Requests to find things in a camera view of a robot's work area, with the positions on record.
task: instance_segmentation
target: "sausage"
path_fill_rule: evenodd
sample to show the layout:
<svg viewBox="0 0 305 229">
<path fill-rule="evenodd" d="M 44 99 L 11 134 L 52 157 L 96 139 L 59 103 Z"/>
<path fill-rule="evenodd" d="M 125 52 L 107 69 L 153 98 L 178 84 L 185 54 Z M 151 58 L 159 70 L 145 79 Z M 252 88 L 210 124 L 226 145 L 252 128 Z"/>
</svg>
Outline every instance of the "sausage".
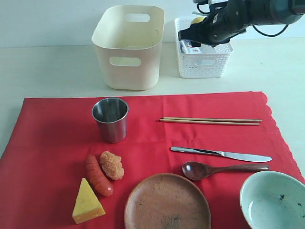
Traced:
<svg viewBox="0 0 305 229">
<path fill-rule="evenodd" d="M 86 173 L 94 189 L 105 197 L 113 194 L 113 185 L 102 172 L 96 157 L 89 154 L 86 159 Z"/>
</svg>

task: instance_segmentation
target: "ceramic bowl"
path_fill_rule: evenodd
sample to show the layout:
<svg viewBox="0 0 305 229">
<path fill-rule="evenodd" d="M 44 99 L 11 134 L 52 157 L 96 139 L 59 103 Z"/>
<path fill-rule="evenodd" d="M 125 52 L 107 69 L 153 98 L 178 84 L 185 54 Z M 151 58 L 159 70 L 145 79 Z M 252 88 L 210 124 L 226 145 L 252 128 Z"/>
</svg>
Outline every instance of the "ceramic bowl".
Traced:
<svg viewBox="0 0 305 229">
<path fill-rule="evenodd" d="M 252 229 L 305 229 L 305 185 L 287 174 L 254 173 L 241 188 L 240 204 Z"/>
</svg>

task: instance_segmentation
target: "stainless steel cup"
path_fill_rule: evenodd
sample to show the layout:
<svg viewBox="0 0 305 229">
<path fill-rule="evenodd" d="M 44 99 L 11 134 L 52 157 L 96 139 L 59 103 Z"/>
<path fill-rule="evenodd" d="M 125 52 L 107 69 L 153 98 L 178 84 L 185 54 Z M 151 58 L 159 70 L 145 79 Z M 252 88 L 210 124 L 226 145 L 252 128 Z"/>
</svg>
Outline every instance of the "stainless steel cup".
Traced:
<svg viewBox="0 0 305 229">
<path fill-rule="evenodd" d="M 105 142 L 117 143 L 126 137 L 128 111 L 128 104 L 114 97 L 102 99 L 93 106 L 91 113 Z"/>
</svg>

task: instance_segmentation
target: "white plastic bin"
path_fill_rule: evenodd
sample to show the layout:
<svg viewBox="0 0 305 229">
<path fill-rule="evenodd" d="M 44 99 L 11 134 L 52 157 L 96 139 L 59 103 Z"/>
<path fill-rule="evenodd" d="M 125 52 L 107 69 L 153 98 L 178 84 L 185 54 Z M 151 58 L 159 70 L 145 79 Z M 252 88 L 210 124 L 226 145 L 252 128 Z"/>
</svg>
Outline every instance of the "white plastic bin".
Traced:
<svg viewBox="0 0 305 229">
<path fill-rule="evenodd" d="M 190 27 L 193 18 L 175 19 L 176 49 L 180 76 L 182 78 L 219 78 L 224 74 L 233 48 L 230 43 L 212 48 L 208 45 L 199 47 L 201 54 L 181 52 L 178 31 Z"/>
<path fill-rule="evenodd" d="M 114 89 L 155 86 L 164 28 L 164 10 L 155 6 L 117 5 L 105 11 L 92 42 L 105 83 Z"/>
</svg>

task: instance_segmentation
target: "wooden chopstick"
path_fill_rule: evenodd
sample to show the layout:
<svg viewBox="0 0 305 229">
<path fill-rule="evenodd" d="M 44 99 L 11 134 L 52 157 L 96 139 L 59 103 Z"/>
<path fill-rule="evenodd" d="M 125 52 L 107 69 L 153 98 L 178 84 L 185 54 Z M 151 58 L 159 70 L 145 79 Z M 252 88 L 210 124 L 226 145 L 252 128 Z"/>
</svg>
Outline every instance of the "wooden chopstick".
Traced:
<svg viewBox="0 0 305 229">
<path fill-rule="evenodd" d="M 259 125 L 259 123 L 196 121 L 196 120 L 180 120 L 180 119 L 166 119 L 166 118 L 160 118 L 159 121 L 169 122 L 169 123 L 196 123 L 196 124 L 212 124 L 212 125 Z"/>
<path fill-rule="evenodd" d="M 182 118 L 182 117 L 164 117 L 163 119 L 172 119 L 172 120 L 192 120 L 192 121 L 210 121 L 210 122 L 258 122 L 260 123 L 262 119 L 226 119 L 226 118 Z"/>
</svg>

